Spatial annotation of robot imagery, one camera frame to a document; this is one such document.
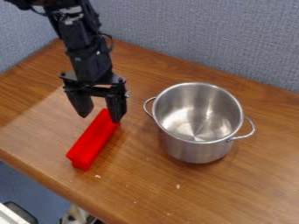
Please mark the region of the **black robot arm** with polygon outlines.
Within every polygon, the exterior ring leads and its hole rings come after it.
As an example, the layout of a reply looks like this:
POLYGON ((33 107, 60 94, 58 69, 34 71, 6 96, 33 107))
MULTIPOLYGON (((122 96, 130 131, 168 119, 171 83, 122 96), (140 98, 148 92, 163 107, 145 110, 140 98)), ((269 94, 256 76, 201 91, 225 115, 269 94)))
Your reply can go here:
POLYGON ((89 0, 4 0, 22 11, 46 17, 64 43, 72 70, 62 72, 64 93, 72 107, 82 117, 93 109, 93 97, 102 97, 113 123, 126 113, 125 79, 112 71, 112 37, 100 31, 98 14, 89 0))

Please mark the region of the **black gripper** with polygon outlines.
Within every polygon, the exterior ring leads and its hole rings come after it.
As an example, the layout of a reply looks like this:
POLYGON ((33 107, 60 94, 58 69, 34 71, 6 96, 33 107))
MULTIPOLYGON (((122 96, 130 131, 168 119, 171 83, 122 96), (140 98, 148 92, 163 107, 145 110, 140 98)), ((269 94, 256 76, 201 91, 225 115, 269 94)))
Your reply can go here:
POLYGON ((126 113, 126 80, 113 73, 106 41, 80 49, 66 48, 65 53, 73 71, 61 73, 60 78, 78 116, 85 118, 93 109, 90 97, 102 97, 112 123, 118 123, 126 113))

